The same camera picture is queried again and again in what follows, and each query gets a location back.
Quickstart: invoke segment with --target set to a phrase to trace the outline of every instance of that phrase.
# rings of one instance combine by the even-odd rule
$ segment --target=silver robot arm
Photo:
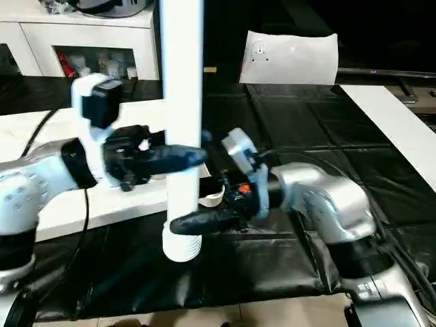
[[[369,200],[359,185],[309,163],[289,163],[268,172],[266,164],[256,160],[257,150],[241,129],[231,131],[222,143],[246,176],[247,182],[224,183],[228,194],[224,197],[238,210],[176,219],[170,226],[174,233],[233,227],[241,213],[265,219],[271,206],[285,213],[298,211],[317,230],[339,271],[343,289],[352,294],[350,320],[357,316],[356,326],[430,326],[403,270],[376,241]]]
[[[373,310],[369,313],[372,326],[430,326],[403,270],[375,244],[374,218],[359,185],[345,177],[330,176],[307,163],[275,167],[271,173],[281,186],[281,209],[298,211],[311,220],[338,268],[342,286],[357,296],[354,300],[373,304],[402,298],[407,304],[404,307],[399,302],[392,312],[385,312],[388,319],[376,322],[371,317],[376,312]],[[407,309],[413,313],[408,318],[414,318],[411,320],[414,324],[394,324],[395,320],[405,323]]]

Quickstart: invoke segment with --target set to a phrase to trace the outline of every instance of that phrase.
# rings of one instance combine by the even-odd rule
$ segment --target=floor
[[[125,319],[138,319],[150,327],[220,327],[224,322],[237,321],[244,322],[244,327],[346,327],[343,309],[347,303],[348,299],[344,295],[337,294],[77,322],[37,323],[34,327],[108,327]]]

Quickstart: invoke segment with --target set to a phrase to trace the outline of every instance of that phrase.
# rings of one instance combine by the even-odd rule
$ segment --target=cabinet door
[[[17,22],[0,22],[0,74],[42,76]]]
[[[22,29],[44,76],[88,71],[123,78],[130,67],[141,80],[159,78],[150,29],[32,23]]]

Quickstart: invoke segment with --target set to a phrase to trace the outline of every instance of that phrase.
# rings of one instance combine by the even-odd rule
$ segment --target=white shelf
[[[153,8],[154,3],[132,17],[100,18],[86,16],[80,12],[50,15],[38,0],[0,0],[0,22],[41,22],[150,29],[153,26]]]

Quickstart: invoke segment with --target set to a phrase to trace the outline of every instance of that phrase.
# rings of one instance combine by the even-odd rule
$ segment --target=glass cabinet door
[[[7,44],[0,44],[0,75],[21,75]]]

